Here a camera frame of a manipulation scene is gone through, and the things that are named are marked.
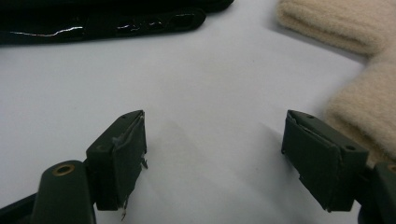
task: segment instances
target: white table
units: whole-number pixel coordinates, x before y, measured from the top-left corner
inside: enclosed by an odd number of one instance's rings
[[[287,110],[322,118],[365,59],[280,27],[275,7],[236,0],[183,34],[1,47],[0,207],[144,109],[149,169],[124,223],[357,223],[357,203],[323,211],[280,146]]]

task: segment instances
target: metal rivet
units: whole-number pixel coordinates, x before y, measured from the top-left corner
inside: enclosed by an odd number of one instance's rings
[[[75,170],[73,164],[63,164],[53,169],[52,174],[56,176],[68,175]]]

